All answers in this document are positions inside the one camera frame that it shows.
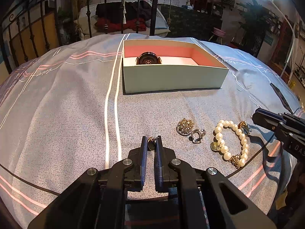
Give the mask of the gold pendant earring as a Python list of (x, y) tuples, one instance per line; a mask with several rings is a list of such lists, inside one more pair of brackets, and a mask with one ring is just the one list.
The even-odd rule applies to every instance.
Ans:
[(154, 138), (153, 136), (149, 137), (147, 140), (147, 149), (148, 151), (154, 151), (155, 147), (156, 147), (156, 138)]

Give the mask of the black smart watch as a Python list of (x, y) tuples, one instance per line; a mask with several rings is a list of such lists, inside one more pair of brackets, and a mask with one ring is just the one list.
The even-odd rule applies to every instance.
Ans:
[(136, 58), (136, 65), (162, 64), (162, 60), (154, 52), (144, 52)]

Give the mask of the open cardboard jewelry box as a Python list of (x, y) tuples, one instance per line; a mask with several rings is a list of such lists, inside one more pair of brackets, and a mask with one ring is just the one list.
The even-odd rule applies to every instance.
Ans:
[[(162, 64), (136, 65), (144, 52), (154, 52)], [(170, 90), (219, 89), (228, 68), (206, 46), (165, 39), (124, 41), (123, 84), (126, 94)]]

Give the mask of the gold rhinestone brooch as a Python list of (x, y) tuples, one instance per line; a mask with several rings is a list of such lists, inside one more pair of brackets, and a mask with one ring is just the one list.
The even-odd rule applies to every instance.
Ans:
[(193, 131), (194, 122), (191, 119), (183, 118), (176, 126), (176, 131), (182, 136), (189, 136)]

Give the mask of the grey striped bed sheet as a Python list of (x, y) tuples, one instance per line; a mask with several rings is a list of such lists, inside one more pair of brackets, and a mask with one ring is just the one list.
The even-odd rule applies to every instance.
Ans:
[[(88, 168), (111, 167), (143, 136), (161, 136), (194, 168), (217, 168), (263, 212), (287, 186), (297, 161), (264, 128), (251, 127), (249, 158), (240, 171), (210, 148), (222, 119), (251, 123), (258, 108), (283, 113), (274, 87), (304, 117), (276, 73), (248, 53), (185, 38), (228, 67), (220, 89), (124, 95), (123, 42), (143, 38), (101, 35), (53, 49), (1, 85), (1, 199), (21, 228)], [(194, 122), (189, 136), (176, 131), (183, 118)]]

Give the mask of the pink stool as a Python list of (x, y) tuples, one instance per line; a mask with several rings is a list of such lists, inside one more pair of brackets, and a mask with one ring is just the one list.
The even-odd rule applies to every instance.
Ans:
[(217, 39), (220, 40), (220, 44), (222, 44), (222, 39), (224, 38), (225, 34), (226, 34), (225, 31), (222, 31), (222, 30), (220, 30), (220, 29), (218, 29), (218, 28), (213, 28), (212, 35), (211, 35), (211, 37), (209, 38), (208, 41), (211, 41), (212, 38), (213, 38), (214, 36), (216, 36)]

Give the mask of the red blanket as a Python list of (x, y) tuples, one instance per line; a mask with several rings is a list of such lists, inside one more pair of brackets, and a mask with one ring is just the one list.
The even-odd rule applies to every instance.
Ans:
[(136, 23), (136, 19), (132, 19), (132, 20), (128, 20), (126, 22), (126, 24), (123, 24), (123, 26), (121, 26), (120, 22), (114, 23), (106, 18), (99, 18), (97, 20), (97, 22), (95, 23), (95, 27), (98, 29), (98, 31), (105, 32), (106, 24), (108, 25), (107, 31), (109, 33), (121, 31), (122, 28), (123, 28), (123, 30), (130, 29), (130, 30), (136, 31), (137, 25), (139, 25), (138, 31), (146, 31), (146, 29), (147, 29), (145, 21), (142, 18), (139, 18), (138, 24)]

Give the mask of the white wicker swing chair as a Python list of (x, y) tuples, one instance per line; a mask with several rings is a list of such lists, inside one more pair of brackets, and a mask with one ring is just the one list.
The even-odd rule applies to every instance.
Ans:
[[(83, 37), (86, 39), (90, 36), (98, 36), (102, 34), (120, 34), (120, 33), (139, 33), (143, 35), (150, 34), (151, 22), (152, 22), (152, 3), (141, 0), (127, 1), (125, 2), (125, 8), (122, 8), (121, 2), (99, 3), (83, 7), (79, 13), (79, 17), (74, 21)], [(108, 25), (105, 25), (105, 32), (98, 31), (95, 27), (95, 23), (99, 18), (106, 18), (114, 23), (126, 24), (128, 20), (136, 19), (136, 23), (139, 23), (139, 18), (142, 18), (146, 24), (146, 31), (138, 31), (139, 25), (136, 27), (136, 31), (127, 29), (109, 33), (107, 31)]]

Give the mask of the black iron bed frame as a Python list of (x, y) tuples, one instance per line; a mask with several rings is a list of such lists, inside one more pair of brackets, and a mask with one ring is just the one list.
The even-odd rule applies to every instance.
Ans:
[[(8, 72), (59, 46), (80, 41), (74, 21), (83, 7), (129, 0), (19, 0), (1, 19), (1, 63)], [(152, 3), (150, 35), (155, 34), (158, 0)]]

